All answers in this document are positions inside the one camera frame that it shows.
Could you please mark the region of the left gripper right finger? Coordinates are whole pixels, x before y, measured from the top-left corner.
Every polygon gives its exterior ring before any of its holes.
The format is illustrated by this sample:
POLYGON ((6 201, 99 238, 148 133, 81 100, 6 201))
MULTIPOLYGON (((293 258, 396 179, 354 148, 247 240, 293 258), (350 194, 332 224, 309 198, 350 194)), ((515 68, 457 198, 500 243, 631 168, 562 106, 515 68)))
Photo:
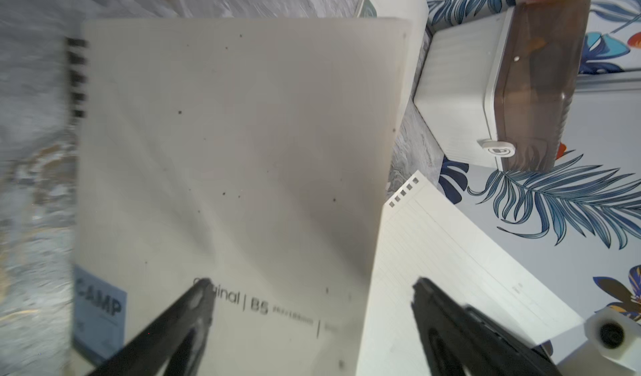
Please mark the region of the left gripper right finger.
POLYGON ((462 307, 430 279, 413 285, 412 312, 432 375, 559 375, 531 349, 472 306, 462 307))

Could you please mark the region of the torn cream page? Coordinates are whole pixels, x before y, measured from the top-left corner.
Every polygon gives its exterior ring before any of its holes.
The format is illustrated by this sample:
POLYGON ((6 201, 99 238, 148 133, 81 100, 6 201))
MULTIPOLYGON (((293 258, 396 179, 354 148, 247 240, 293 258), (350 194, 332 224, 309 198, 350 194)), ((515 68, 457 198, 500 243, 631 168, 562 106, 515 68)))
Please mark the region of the torn cream page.
POLYGON ((430 373, 411 308, 420 278, 529 345, 584 322, 415 172, 382 210, 357 374, 430 373))

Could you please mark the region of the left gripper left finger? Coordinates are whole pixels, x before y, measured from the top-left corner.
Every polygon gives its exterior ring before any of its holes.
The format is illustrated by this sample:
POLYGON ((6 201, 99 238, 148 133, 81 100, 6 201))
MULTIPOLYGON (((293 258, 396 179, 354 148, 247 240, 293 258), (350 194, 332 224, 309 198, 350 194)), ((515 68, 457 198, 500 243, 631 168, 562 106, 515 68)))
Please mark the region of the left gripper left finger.
POLYGON ((215 310, 214 285, 193 286, 93 375, 196 375, 205 354, 215 310))

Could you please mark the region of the B5 spiral notebook blue label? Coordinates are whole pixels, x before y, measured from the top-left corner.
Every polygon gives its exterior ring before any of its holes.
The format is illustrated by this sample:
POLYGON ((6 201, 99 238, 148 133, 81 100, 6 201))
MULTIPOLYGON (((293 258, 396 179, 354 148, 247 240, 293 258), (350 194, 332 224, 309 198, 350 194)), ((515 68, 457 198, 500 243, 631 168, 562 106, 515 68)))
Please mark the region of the B5 spiral notebook blue label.
POLYGON ((200 374, 355 374, 411 29, 83 24, 72 374, 199 279, 216 295, 200 374))

